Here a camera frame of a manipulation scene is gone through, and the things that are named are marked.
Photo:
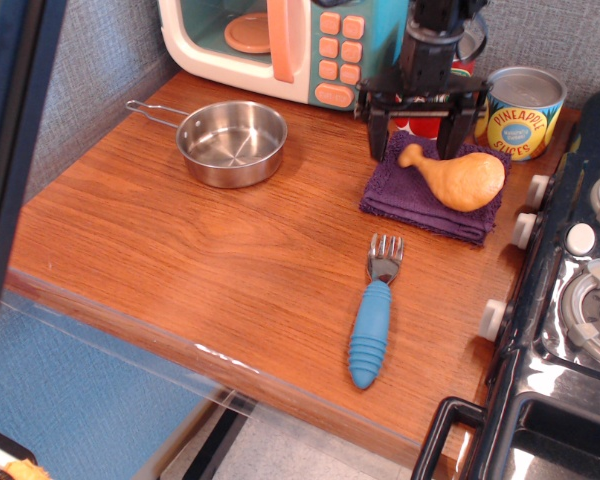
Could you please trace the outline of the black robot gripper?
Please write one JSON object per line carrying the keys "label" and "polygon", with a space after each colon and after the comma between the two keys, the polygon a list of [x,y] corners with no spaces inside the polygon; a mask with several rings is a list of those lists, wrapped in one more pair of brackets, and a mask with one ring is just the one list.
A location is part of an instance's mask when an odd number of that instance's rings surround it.
{"label": "black robot gripper", "polygon": [[358,84],[358,118],[368,120],[370,155],[382,161],[393,115],[441,118],[436,148],[441,160],[457,156],[483,109],[488,83],[451,72],[463,34],[478,46],[462,61],[484,50],[488,28],[481,16],[485,1],[412,1],[399,57],[394,65]]}

